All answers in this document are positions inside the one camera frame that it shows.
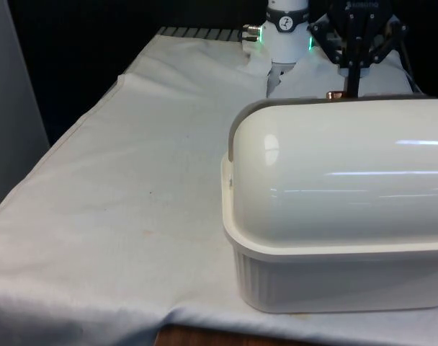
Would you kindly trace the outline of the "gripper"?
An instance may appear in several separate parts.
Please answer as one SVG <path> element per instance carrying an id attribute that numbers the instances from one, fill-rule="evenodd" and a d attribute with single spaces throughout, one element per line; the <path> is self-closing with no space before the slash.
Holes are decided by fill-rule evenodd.
<path id="1" fill-rule="evenodd" d="M 309 24 L 309 31 L 316 45 L 332 64 L 344 72 L 342 97 L 358 97 L 362 70 L 382 62 L 403 42 L 409 32 L 409 26 L 405 22 L 393 19 L 391 1 L 330 1 L 330 17 L 343 17 L 350 12 L 367 14 L 352 43 L 353 57 L 349 55 L 346 45 L 342 45 L 342 38 L 335 33 L 328 20 Z"/>

